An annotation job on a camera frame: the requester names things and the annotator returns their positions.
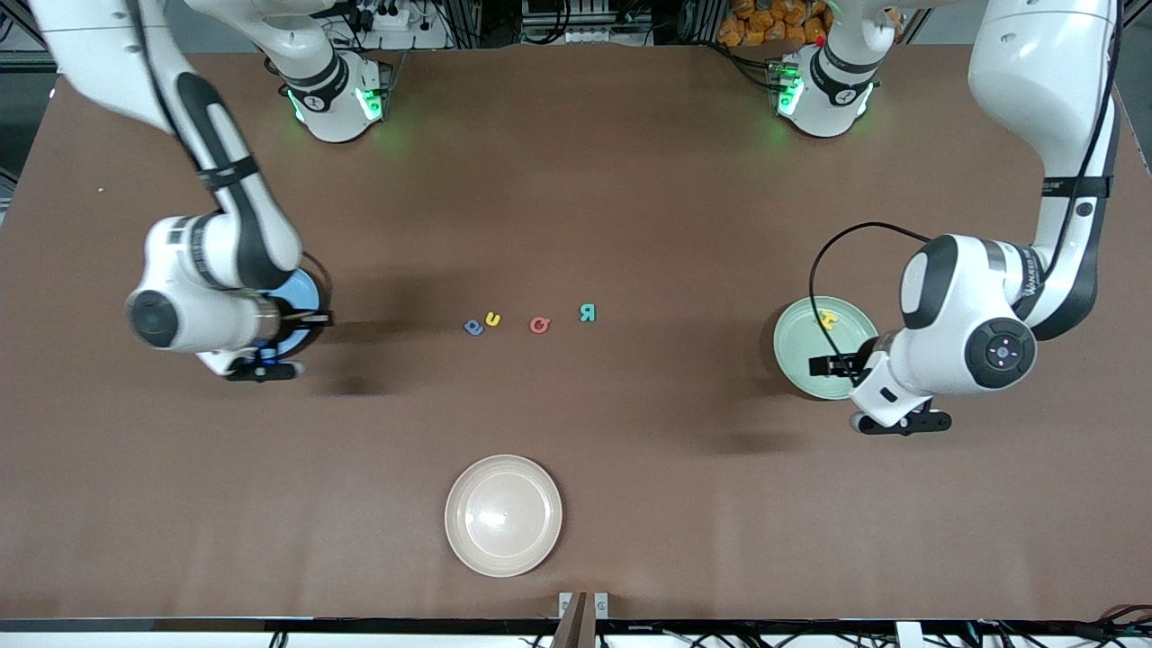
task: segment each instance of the orange bag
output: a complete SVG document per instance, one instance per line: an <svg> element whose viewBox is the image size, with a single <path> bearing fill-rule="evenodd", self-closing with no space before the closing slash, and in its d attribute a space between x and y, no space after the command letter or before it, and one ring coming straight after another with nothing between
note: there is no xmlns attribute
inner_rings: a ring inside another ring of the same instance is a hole
<svg viewBox="0 0 1152 648"><path fill-rule="evenodd" d="M764 33L765 40L783 40L783 38L785 38L785 23L781 21L772 23L772 27L768 28L768 31Z"/></svg>
<svg viewBox="0 0 1152 648"><path fill-rule="evenodd" d="M756 31L767 31L768 28L772 27L772 23L774 22L775 21L772 20L772 12L765 12L765 10L752 12L751 17L748 18L748 29L752 29Z"/></svg>
<svg viewBox="0 0 1152 648"><path fill-rule="evenodd" d="M740 45L740 42L744 38L744 22L737 21L736 18L727 18L720 23L720 29L717 31L717 40L723 43L729 47L735 47Z"/></svg>
<svg viewBox="0 0 1152 648"><path fill-rule="evenodd" d="M744 20L756 10L756 0L732 0L732 13L737 18Z"/></svg>
<svg viewBox="0 0 1152 648"><path fill-rule="evenodd" d="M804 21L804 43L816 43L821 37L827 36L824 31L824 23L820 18L808 18Z"/></svg>
<svg viewBox="0 0 1152 648"><path fill-rule="evenodd" d="M801 24L808 7L801 0L772 0L772 18L788 24Z"/></svg>

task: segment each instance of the black cable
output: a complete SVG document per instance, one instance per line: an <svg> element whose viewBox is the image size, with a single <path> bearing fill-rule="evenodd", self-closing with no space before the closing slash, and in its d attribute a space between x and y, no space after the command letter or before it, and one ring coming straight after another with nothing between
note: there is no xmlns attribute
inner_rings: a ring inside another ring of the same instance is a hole
<svg viewBox="0 0 1152 648"><path fill-rule="evenodd" d="M1023 636L1023 638L1024 638L1024 641L1028 641L1028 642L1029 642L1029 643L1031 643L1032 646L1036 646L1036 648L1048 648L1048 646L1046 646L1046 645L1045 645L1044 642L1039 641L1038 639L1036 639L1036 638L1034 638L1034 636L1032 636L1031 634L1028 634L1028 633L1024 633L1024 632L1021 632L1021 631L1018 631L1018 630L1016 630L1016 628L1011 627L1010 625L1008 625L1008 624L1007 624L1007 623L1005 623L1005 621L1000 621L1000 625L1002 625L1002 626L1005 626L1006 628L1008 628L1008 632L1013 632L1013 633L1016 633L1016 634L1018 634L1018 635Z"/></svg>
<svg viewBox="0 0 1152 648"><path fill-rule="evenodd" d="M768 645L765 643L763 639L760 639L755 634L734 634L733 636L738 639L740 642L746 646L748 648L768 648Z"/></svg>
<svg viewBox="0 0 1152 648"><path fill-rule="evenodd" d="M316 265L316 269L320 271L320 276L324 277L324 284L325 284L324 292L325 292L326 296L327 296L327 299L325 301L331 302L332 301L332 274L328 273L328 269L325 268L323 263L320 263L320 259L318 259L314 256L312 256L312 254L309 253L308 250L304 250L302 253L302 256L304 258L306 258L308 261L311 261L312 264Z"/></svg>
<svg viewBox="0 0 1152 648"><path fill-rule="evenodd" d="M1108 59L1108 71L1105 76L1104 89L1100 92L1100 107L1097 110L1096 125L1092 127L1092 136L1089 137L1087 150L1084 151L1084 160L1081 163L1079 172L1076 173L1076 179L1073 180L1073 195L1068 197L1068 206L1064 209L1064 219L1060 224L1060 234L1056 235L1056 246L1052 251L1052 261L1048 262L1048 268L1040 272L1040 286L1048 280L1052 276L1052 271L1056 268L1056 261L1060 259L1060 248L1064 247L1064 236L1068 234L1068 226L1073 220L1073 210L1076 206L1076 201L1079 196L1079 183L1084 179L1084 174L1087 173L1087 165L1092 161L1092 153L1096 151L1096 146L1099 143L1100 130L1104 129L1104 118L1108 112L1108 99L1112 98L1112 84L1116 78L1116 61L1120 59L1120 33L1123 31L1124 22L1124 8L1120 2L1116 2L1116 23L1112 35L1112 48Z"/></svg>
<svg viewBox="0 0 1152 648"><path fill-rule="evenodd" d="M1152 605L1126 605L1107 617L1100 617L1099 619L1092 621L1092 625L1111 624L1121 617L1127 617L1132 612L1140 612L1145 610L1152 610Z"/></svg>
<svg viewBox="0 0 1152 648"><path fill-rule="evenodd" d="M544 37L543 40L532 40L531 38L525 36L524 43L531 43L532 45L550 45L559 40L560 37L563 36L566 31L568 31L568 24L573 17L573 6L571 6L571 0L562 0L562 1L563 6L556 7L556 24L555 27L552 28L552 33Z"/></svg>
<svg viewBox="0 0 1152 648"><path fill-rule="evenodd" d="M452 40L453 40L452 46L453 46L453 48L455 48L455 50L463 50L463 47L461 47L460 44L464 39L460 36L460 31L457 31L456 23L454 21L449 21L448 17L445 16L444 9L440 7L440 2L437 2L435 0L433 0L432 6L435 7L437 15L439 15L440 20L444 22L445 30L448 31L448 33L452 36ZM467 29L464 30L464 33L471 36L471 32L468 31Z"/></svg>
<svg viewBox="0 0 1152 648"><path fill-rule="evenodd" d="M721 45L719 43L712 43L711 40L694 40L694 42L689 43L689 45L703 45L704 47L707 47L708 50L712 50L713 52L715 52L715 53L720 54L721 56L728 59L729 61L732 61L732 63L734 66L736 66L736 70L740 71L740 74L743 75L744 78L746 78L752 85L756 85L757 88L763 88L765 90L774 90L775 89L774 85L756 78L746 69L744 69L743 67L741 67L741 66L746 66L746 67L750 67L750 68L756 68L758 70L766 70L768 68L768 63L766 63L764 61L753 61L751 59L745 59L743 56L737 56L736 54L733 54L732 51L728 50L727 46Z"/></svg>
<svg viewBox="0 0 1152 648"><path fill-rule="evenodd" d="M710 634L702 635L699 639L697 639L696 641L694 641L691 643L691 646L689 646L688 648L703 648L704 641L707 640L707 639L719 639L728 648L736 648L736 646L733 645L732 641L728 641L722 635L719 635L719 634L715 634L715 633L710 633Z"/></svg>
<svg viewBox="0 0 1152 648"><path fill-rule="evenodd" d="M996 633L1000 634L1000 645L1003 648L1016 648L1016 645L1013 643L1011 638L1008 636L1008 633L1005 632L1005 628L1000 624L995 624L995 627L996 627Z"/></svg>
<svg viewBox="0 0 1152 648"><path fill-rule="evenodd" d="M156 93L156 101L160 106L160 113L164 115L165 123L168 126L168 129L172 130L172 136L176 138L180 148L184 150L184 155L188 156L188 159L192 163L192 167L196 171L204 171L204 167L202 167L200 163L196 159L196 155L192 153L191 146L176 128L176 120L172 116L172 111L168 110L168 100L165 99L164 92L160 91L160 80L156 73L156 66L152 65L152 55L149 52L147 46L147 35L144 33L144 18L141 17L139 0L128 0L126 6L129 20L132 23L132 33L139 44L141 55L144 56L144 68L147 70L149 83L152 85L152 92Z"/></svg>
<svg viewBox="0 0 1152 648"><path fill-rule="evenodd" d="M720 54L721 56L728 59L729 61L732 61L734 63L738 63L738 65L742 65L742 66L748 66L750 68L768 69L768 63L767 62L765 62L765 61L753 61L752 59L745 59L743 56L737 56L736 54L733 53L732 50L728 48L727 45L722 45L720 43L713 43L711 40L694 40L691 43L688 43L688 45L704 45L705 47L712 50L713 52L717 52L718 54Z"/></svg>
<svg viewBox="0 0 1152 648"><path fill-rule="evenodd" d="M900 227L899 225L892 225L890 223L881 223L879 220L870 220L867 223L852 225L851 227L843 229L832 239L828 239L828 242L825 243L823 248L820 248L819 253L816 254L816 258L812 261L812 270L809 271L808 273L808 301L812 306L812 315L816 316L816 325L819 326L820 331L824 333L824 338L828 340L828 345L832 346L832 351L835 354L836 360L839 360L840 363L844 367L844 371L847 372L848 379L851 382L854 387L859 386L862 378L859 378L859 376L857 376L852 371L851 367L849 367L848 364L848 361L844 360L844 355L840 353L840 348L836 346L836 342L832 341L832 334L828 333L828 330L825 329L823 324L820 324L820 310L816 308L816 269L819 268L820 259L824 258L824 254L827 253L828 248L831 248L836 241L843 239L844 236L851 234L852 232L856 232L857 229L864 229L866 227L881 227L884 229L890 229L892 232L896 232L897 234L903 234L904 236L916 239L917 241L920 241L923 243L927 243L931 240L923 234L917 234L916 232L912 232L911 229L905 229L903 227ZM781 648L783 643L785 642L781 642L780 646L776 646L776 648Z"/></svg>
<svg viewBox="0 0 1152 648"><path fill-rule="evenodd" d="M349 2L348 5L349 9L356 8L356 5L354 2ZM363 54L364 52L367 52L367 50L364 48L364 44L361 43L359 35L356 33L355 29L353 29L351 21L348 20L348 12L340 12L340 17L343 18L344 25L348 27L348 33L353 35L353 44L354 44L354 47L351 47L353 52L356 52L357 54Z"/></svg>
<svg viewBox="0 0 1152 648"><path fill-rule="evenodd" d="M869 224L863 223L859 226L857 226L856 228L858 229L861 227L866 227L867 225ZM797 632L796 634L793 634L791 636L786 638L783 641L781 641L780 643L778 643L775 646L775 648L785 648L785 646L787 646L788 643L793 642L794 640L796 640L796 639L798 639L798 638L801 638L801 636L803 636L805 634L828 634L828 635L835 636L838 639L842 639L843 641L847 641L847 642L856 646L857 648L866 648L864 646L864 643L861 640L858 640L858 639L851 639L850 636L848 636L846 634L842 634L842 633L839 633L839 632L827 632L827 631L824 631L823 628L818 628L818 627L811 627L811 628L808 628L808 630L802 630L802 631Z"/></svg>
<svg viewBox="0 0 1152 648"><path fill-rule="evenodd" d="M456 20L456 12L454 7L455 6L452 3L452 0L444 0L444 10L448 15L448 24L452 25L452 35L456 40L453 46L456 50L464 50L469 46L469 42L465 38L461 38L460 30L463 29L465 35L469 32L467 27L458 24L460 21Z"/></svg>

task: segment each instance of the white bracket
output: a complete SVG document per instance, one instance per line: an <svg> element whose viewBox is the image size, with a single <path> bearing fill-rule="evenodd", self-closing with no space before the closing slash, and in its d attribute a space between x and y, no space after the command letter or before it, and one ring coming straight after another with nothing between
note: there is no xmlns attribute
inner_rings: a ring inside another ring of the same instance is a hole
<svg viewBox="0 0 1152 648"><path fill-rule="evenodd" d="M920 621L896 621L896 645L900 648L924 648Z"/></svg>
<svg viewBox="0 0 1152 648"><path fill-rule="evenodd" d="M571 592L560 593L560 612L556 616L559 617L564 616L564 610L568 609L568 602L571 600L573 600ZM596 603L596 618L598 619L608 618L608 593L597 592L593 602Z"/></svg>

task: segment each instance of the cable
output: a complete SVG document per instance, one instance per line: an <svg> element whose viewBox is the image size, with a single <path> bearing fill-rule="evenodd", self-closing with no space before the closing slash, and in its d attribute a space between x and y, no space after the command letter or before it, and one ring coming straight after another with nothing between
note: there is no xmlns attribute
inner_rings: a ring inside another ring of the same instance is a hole
<svg viewBox="0 0 1152 648"><path fill-rule="evenodd" d="M1016 648L1016 645L1013 643L1011 638L1008 636L1008 633L1005 632L1005 628L1001 627L1000 624L995 624L995 627L996 627L996 632L1000 634L1000 645L1003 648Z"/></svg>
<svg viewBox="0 0 1152 648"><path fill-rule="evenodd" d="M1092 153L1096 152L1096 145L1099 143L1100 130L1104 129L1104 118L1108 112L1108 99L1112 98L1112 84L1116 78L1116 61L1120 59L1120 35L1124 30L1124 7L1119 1L1116 2L1116 22L1112 32L1112 50L1109 52L1108 59L1108 71L1105 77L1104 89L1100 92L1100 107L1096 113L1096 125L1092 127L1092 136L1089 138L1087 150L1084 151L1084 160L1081 163L1079 172L1076 173L1076 179L1073 180L1073 195L1068 197L1068 206L1064 208L1064 219L1060 224L1060 234L1056 235L1056 246L1052 251L1052 261L1048 263L1048 268L1040 272L1040 286L1043 287L1048 277L1052 276L1052 271L1056 268L1056 261L1060 259L1060 249L1063 248L1064 236L1068 234L1068 226L1073 220L1073 210L1076 206L1076 201L1079 198L1079 183L1084 179L1084 174L1087 173L1087 165L1092 161Z"/></svg>
<svg viewBox="0 0 1152 648"><path fill-rule="evenodd" d="M833 236L832 239L828 239L828 242L825 243L823 248L820 248L819 253L816 254L816 258L812 261L812 270L809 271L809 273L808 273L808 301L812 306L812 315L816 316L816 325L820 327L820 331L824 333L824 338L826 340L828 340L828 345L832 347L832 351L835 354L836 360L839 360L840 363L844 367L844 371L847 372L848 380L851 382L851 384L852 384L854 387L858 387L859 384L861 384L861 382L863 380L863 378L861 378L859 376L855 375L855 372L852 371L851 367L849 367L848 361L844 360L844 355L842 353L840 353L840 347L836 346L836 342L832 341L832 334L828 333L828 330L825 329L823 324L820 324L820 310L818 308L816 308L816 269L819 268L820 259L824 258L824 254L827 253L828 248L831 248L836 241L839 241L840 239L843 239L844 236L847 236L848 234L851 234L852 232L856 232L858 229L864 229L866 227L881 227L884 229L890 229L893 232L896 232L897 234L903 234L904 236L909 236L911 239L916 239L917 241L920 241L922 243L927 243L931 240L931 239L929 239L927 236L925 236L923 234L917 234L916 232L912 232L911 229L905 229L903 227L900 227L899 225L892 225L890 223L881 223L879 220L870 220L867 223L861 223L861 224L857 224L857 225L852 225L848 229L844 229L844 231L840 232L839 234L836 234L835 236ZM783 645L787 641L789 641L790 639L794 639L795 636L796 635L794 635L793 638L786 639L785 641L780 642L780 645L776 646L776 648L782 648Z"/></svg>
<svg viewBox="0 0 1152 648"><path fill-rule="evenodd" d="M715 633L710 633L710 634L700 635L700 638L697 639L696 641L694 641L691 643L691 646L689 646L688 648L703 648L704 641L707 640L707 639L719 639L728 648L736 648L736 646L733 645L732 641L728 641L722 635L719 635L719 634L715 634Z"/></svg>
<svg viewBox="0 0 1152 648"><path fill-rule="evenodd" d="M732 63L734 66L736 66L736 70L740 71L740 74L743 75L744 78L746 78L749 81L749 83L751 83L752 85L756 85L757 88L763 88L765 90L774 90L775 89L774 85L756 78L755 76L752 76L751 74L749 74L749 71L746 69L744 69L743 67L741 67L741 66L746 66L746 67L750 67L750 68L756 68L758 70L766 70L766 69L768 69L768 63L766 63L764 61L753 61L751 59L745 59L743 56L737 56L736 54L733 54L732 51L728 50L727 46L720 45L718 43L712 43L711 40L694 40L694 42L689 43L688 45L703 45L703 46L707 47L708 50L712 50L713 52L715 52L715 53L720 54L721 56L728 59L729 61L732 61Z"/></svg>
<svg viewBox="0 0 1152 648"><path fill-rule="evenodd" d="M1014 632L1014 633L1016 633L1016 634L1018 634L1018 635L1023 636L1023 638L1024 638L1024 641L1028 641L1028 642L1029 642L1029 643L1031 643L1032 646L1036 646L1036 648L1048 648L1048 646L1046 646L1046 645L1045 645L1044 642L1039 641L1038 639L1036 639L1036 638L1034 638L1034 636L1032 636L1031 634L1028 634L1028 633L1024 633L1024 632L1021 632L1021 631L1018 631L1018 630L1016 630L1016 628L1011 627L1010 625L1008 625L1008 624L1007 624L1007 623L1005 623L1005 621L1000 621L1000 625L1002 625L1002 626L1005 626L1006 628L1008 628L1008 632Z"/></svg>
<svg viewBox="0 0 1152 648"><path fill-rule="evenodd" d="M404 61L408 60L409 51L404 50L404 53L400 55L400 63L396 66L396 70L392 73L392 83L388 84L388 92L395 92L396 86L400 85L400 73L404 69Z"/></svg>
<svg viewBox="0 0 1152 648"><path fill-rule="evenodd" d="M561 36L568 31L568 23L573 17L573 6L570 0L563 0L563 7L556 8L556 24L552 28L552 33L546 36L543 40L532 40L529 37L524 37L524 43L531 43L532 45L550 45L560 39ZM563 25L561 27L560 20L563 18Z"/></svg>
<svg viewBox="0 0 1152 648"><path fill-rule="evenodd" d="M349 2L349 8L355 9L356 5ZM340 12L340 17L343 18L344 25L348 27L348 33L353 35L353 43L355 44L355 48L353 51L356 52L357 54L363 54L364 52L367 52L367 50L364 48L364 44L361 43L359 35L356 33L355 29L353 29L351 21L348 20L348 12Z"/></svg>
<svg viewBox="0 0 1152 648"><path fill-rule="evenodd" d="M452 36L452 47L454 50L464 50L464 47L460 46L460 44L464 39L461 38L460 32L456 30L456 23L453 22L453 21L449 21L448 17L444 15L444 9L440 7L439 2L437 2L435 0L433 0L432 6L435 7L437 14L439 14L440 20L444 22L445 31L447 31L448 35ZM469 36L471 36L471 32L468 31L467 29L464 30L464 33L468 33Z"/></svg>
<svg viewBox="0 0 1152 648"><path fill-rule="evenodd" d="M308 261L312 262L312 265L314 265L316 269L320 271L320 276L324 277L324 284L325 284L324 292L325 292L326 296L327 296L327 299L324 300L324 301L331 303L332 302L332 274L328 273L328 269L325 268L323 263L320 263L320 259L318 259L314 256L312 256L312 254L309 253L308 250L304 250L301 256L303 256Z"/></svg>
<svg viewBox="0 0 1152 648"><path fill-rule="evenodd" d="M1145 610L1152 610L1152 605L1126 605L1106 617L1100 617L1099 619L1092 621L1092 625L1111 624L1121 617L1127 617L1132 612L1140 612Z"/></svg>
<svg viewBox="0 0 1152 648"><path fill-rule="evenodd" d="M156 67L152 65L152 55L147 46L147 35L144 33L144 18L141 17L139 0L128 0L126 6L129 20L132 23L134 36L139 44L141 55L144 58L144 68L147 70L149 83L152 85L152 92L156 93L156 101L160 106L160 113L164 115L165 123L172 130L172 136L176 138L180 148L184 150L184 155L192 163L192 168L204 171L200 163L196 159L196 155L192 153L191 146L176 128L176 120L172 116L172 111L168 108L168 100L164 98L164 92L160 91L160 80L156 74Z"/></svg>

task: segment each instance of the white plate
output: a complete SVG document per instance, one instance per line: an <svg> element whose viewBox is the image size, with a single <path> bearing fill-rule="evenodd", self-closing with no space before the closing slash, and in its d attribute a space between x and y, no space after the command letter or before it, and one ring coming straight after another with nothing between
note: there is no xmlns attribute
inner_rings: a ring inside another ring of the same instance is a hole
<svg viewBox="0 0 1152 648"><path fill-rule="evenodd" d="M544 468L514 454L469 466L448 493L444 528L465 565L508 578L539 565L560 537L560 491Z"/></svg>

